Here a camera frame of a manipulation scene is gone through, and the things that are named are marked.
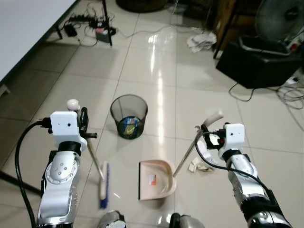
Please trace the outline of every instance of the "broom handle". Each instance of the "broom handle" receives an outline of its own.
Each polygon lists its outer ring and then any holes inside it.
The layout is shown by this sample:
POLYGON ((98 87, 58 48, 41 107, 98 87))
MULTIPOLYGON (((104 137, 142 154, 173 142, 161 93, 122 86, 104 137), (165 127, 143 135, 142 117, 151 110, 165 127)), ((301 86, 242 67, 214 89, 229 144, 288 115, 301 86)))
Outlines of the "broom handle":
POLYGON ((200 131, 197 133, 197 135, 195 136, 195 138, 194 138, 193 142, 191 143, 189 149, 187 150, 185 156, 182 158, 180 164, 178 165, 176 171, 175 171, 174 174, 173 174, 173 177, 176 177, 176 175, 177 175, 178 172, 180 171, 182 165, 185 163, 186 159, 187 159, 187 158, 189 157, 189 155, 191 154, 191 152, 192 152, 192 150, 193 150, 193 148, 194 148, 194 145, 195 145, 195 139, 196 139, 196 137, 199 135, 199 133, 200 133, 200 131))
POLYGON ((95 153, 94 153, 94 150, 93 150, 93 146, 92 146, 91 140, 90 140, 90 139, 87 139, 86 141, 87 141, 87 148, 88 148, 88 150, 89 150, 89 152, 90 152, 90 154, 91 154, 91 157, 92 157, 92 159, 93 159, 93 162, 94 162, 94 164, 95 164, 95 166, 96 166, 96 168, 97 168, 97 171, 98 171, 98 173, 99 173, 100 179, 101 179, 101 181, 104 181, 104 180, 105 180, 105 177, 104 177, 104 175, 103 175, 103 172, 101 171, 101 168, 100 168, 100 166, 99 166, 98 159, 97 159, 97 157, 96 157, 96 155, 95 155, 95 153))

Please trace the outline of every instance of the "dustpan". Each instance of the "dustpan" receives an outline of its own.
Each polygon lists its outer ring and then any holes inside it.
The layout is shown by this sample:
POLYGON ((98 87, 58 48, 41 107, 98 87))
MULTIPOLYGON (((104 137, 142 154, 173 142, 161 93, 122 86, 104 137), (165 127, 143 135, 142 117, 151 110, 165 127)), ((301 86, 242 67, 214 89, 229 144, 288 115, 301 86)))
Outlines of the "dustpan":
POLYGON ((174 165, 169 161, 141 161, 138 200, 154 200, 171 195, 176 189, 174 170, 174 165))
MULTIPOLYGON (((208 127, 223 117, 222 112, 217 112, 207 118, 202 126, 208 127)), ((200 132, 201 127, 198 126, 197 136, 200 132)), ((155 200, 170 196, 176 189, 176 175, 189 157, 194 146, 195 139, 176 169, 171 162, 166 160, 139 162, 138 200, 155 200)))

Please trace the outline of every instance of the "blue bristles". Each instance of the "blue bristles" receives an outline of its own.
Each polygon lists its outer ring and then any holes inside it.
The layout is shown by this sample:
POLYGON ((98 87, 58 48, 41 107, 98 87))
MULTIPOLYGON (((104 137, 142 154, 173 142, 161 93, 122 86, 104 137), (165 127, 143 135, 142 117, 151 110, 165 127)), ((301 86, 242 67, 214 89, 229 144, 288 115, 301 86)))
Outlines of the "blue bristles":
POLYGON ((110 167, 109 164, 107 163, 107 167, 106 167, 106 180, 105 183, 102 184, 106 184, 106 195, 104 199, 100 199, 100 208, 105 209, 108 206, 108 196, 109 196, 109 176, 110 176, 110 167))

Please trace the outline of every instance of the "beige dustpan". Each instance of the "beige dustpan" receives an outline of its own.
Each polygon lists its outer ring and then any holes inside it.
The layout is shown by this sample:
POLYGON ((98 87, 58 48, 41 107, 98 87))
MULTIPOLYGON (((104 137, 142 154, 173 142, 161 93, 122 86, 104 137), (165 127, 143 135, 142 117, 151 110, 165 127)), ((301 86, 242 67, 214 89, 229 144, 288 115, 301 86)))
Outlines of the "beige dustpan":
POLYGON ((138 200, 160 199, 176 189, 174 165, 165 160, 148 160, 139 163, 138 200))

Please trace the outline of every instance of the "black box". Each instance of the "black box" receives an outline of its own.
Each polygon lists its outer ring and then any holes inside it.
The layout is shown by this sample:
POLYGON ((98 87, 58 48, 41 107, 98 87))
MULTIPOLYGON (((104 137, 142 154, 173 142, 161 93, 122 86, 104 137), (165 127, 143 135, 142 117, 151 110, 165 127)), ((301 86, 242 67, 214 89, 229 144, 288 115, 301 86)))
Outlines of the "black box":
POLYGON ((246 88, 265 88, 283 85, 302 63, 294 53, 281 57, 251 52, 230 42, 216 68, 246 88))

